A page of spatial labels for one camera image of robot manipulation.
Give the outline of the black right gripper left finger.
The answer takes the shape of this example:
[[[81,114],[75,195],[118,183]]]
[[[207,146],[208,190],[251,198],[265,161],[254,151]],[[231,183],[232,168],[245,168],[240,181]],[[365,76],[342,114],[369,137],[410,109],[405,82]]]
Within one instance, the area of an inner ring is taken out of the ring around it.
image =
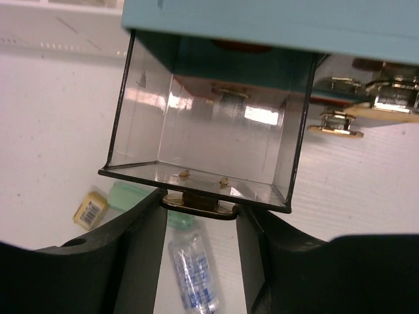
[[[59,247],[1,244],[2,313],[152,313],[166,233],[165,189]]]

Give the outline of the clear drawer with gold knob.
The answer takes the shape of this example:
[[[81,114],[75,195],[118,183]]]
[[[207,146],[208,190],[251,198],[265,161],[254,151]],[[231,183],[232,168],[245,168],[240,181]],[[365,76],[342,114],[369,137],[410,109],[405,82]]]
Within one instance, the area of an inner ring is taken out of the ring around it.
[[[131,30],[100,175],[289,214],[318,57]]]

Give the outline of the teal mini drawer cabinet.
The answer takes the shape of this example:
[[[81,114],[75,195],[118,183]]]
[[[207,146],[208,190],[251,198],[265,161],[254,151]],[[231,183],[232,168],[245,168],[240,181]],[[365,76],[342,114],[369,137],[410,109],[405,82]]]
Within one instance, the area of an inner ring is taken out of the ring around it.
[[[195,97],[276,103],[342,54],[373,74],[348,114],[418,121],[417,1],[126,1],[122,26]]]

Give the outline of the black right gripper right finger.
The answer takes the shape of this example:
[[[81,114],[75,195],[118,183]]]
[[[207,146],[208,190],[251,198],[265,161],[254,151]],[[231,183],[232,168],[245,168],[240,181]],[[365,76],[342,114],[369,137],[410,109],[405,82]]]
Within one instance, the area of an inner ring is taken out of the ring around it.
[[[248,313],[417,313],[418,236],[310,236],[269,211],[238,207]]]

